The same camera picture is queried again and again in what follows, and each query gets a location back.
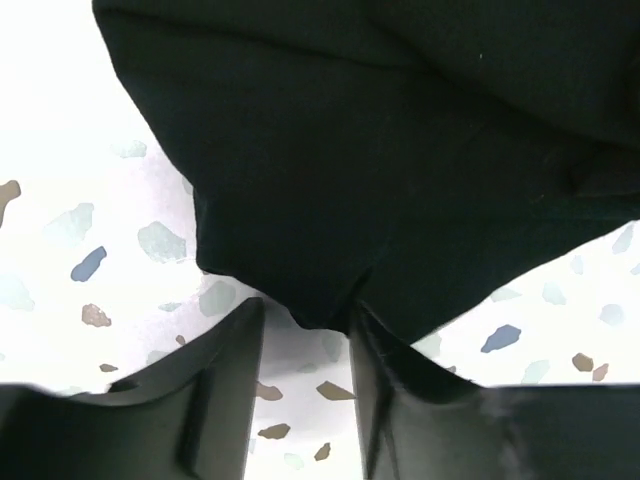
brown stone chip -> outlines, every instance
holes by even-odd
[[[602,380],[604,380],[604,377],[607,376],[607,373],[609,373],[609,364],[604,363],[593,371],[591,379],[594,382],[601,382]]]
[[[111,319],[93,303],[82,307],[82,322],[98,328],[111,326]]]
[[[266,385],[258,382],[256,388],[256,397],[260,397],[263,400],[267,400],[268,402],[277,402],[278,400],[282,400],[282,392],[278,389],[278,387],[267,387]]]
[[[590,372],[593,370],[593,358],[587,357],[584,353],[577,353],[571,361],[579,372]]]
[[[316,459],[316,462],[321,462],[322,460],[326,460],[329,458],[329,454],[331,453],[331,444],[325,443],[320,450],[313,456]]]
[[[353,400],[356,398],[353,393],[348,392],[344,388],[331,382],[324,382],[322,385],[318,385],[316,390],[318,390],[318,393],[327,400],[340,401]]]
[[[281,440],[289,434],[291,427],[286,423],[280,423],[278,425],[273,425],[269,428],[265,428],[264,430],[260,430],[258,435],[260,437],[268,438],[269,440]]]
[[[4,220],[4,212],[7,205],[11,200],[18,198],[22,192],[20,191],[20,184],[15,180],[10,180],[4,185],[0,185],[0,227]]]
[[[118,367],[114,367],[113,365],[109,365],[108,363],[103,363],[102,365],[100,365],[100,370],[102,370],[104,373],[115,372],[117,369]]]

terrazzo floor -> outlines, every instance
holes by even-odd
[[[191,187],[116,80],[89,3],[0,16],[0,382],[62,395],[104,391],[258,294],[196,267]],[[638,381],[637,228],[415,348],[482,385]],[[271,303],[246,478],[362,478],[346,339]]]

black fabric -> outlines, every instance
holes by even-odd
[[[413,342],[640,215],[640,2],[94,0],[197,262]]]

black skirt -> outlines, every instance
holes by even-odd
[[[640,217],[640,2],[94,0],[197,262],[411,343]]]

white floor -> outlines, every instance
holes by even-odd
[[[0,14],[0,381],[62,394],[104,391],[256,294],[195,266],[190,186],[117,82],[89,3]],[[415,347],[483,385],[637,381],[639,263],[629,225]],[[260,383],[247,479],[361,478],[342,336],[271,306]]]

